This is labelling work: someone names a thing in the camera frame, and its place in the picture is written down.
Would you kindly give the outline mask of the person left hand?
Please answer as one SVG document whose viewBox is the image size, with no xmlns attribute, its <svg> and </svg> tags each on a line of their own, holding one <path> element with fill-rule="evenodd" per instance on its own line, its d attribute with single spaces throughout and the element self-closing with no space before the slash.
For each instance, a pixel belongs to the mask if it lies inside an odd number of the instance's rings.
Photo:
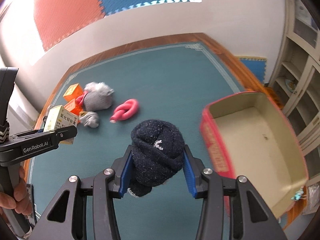
<svg viewBox="0 0 320 240">
<path fill-rule="evenodd" d="M 8 219 L 4 214 L 3 209 L 15 210 L 18 214 L 28 216 L 32 213 L 33 205 L 29 199 L 29 193 L 27 192 L 27 185 L 24 180 L 25 170 L 22 166 L 19 169 L 20 181 L 14 188 L 13 197 L 1 192 L 1 217 L 6 222 Z"/>
</svg>

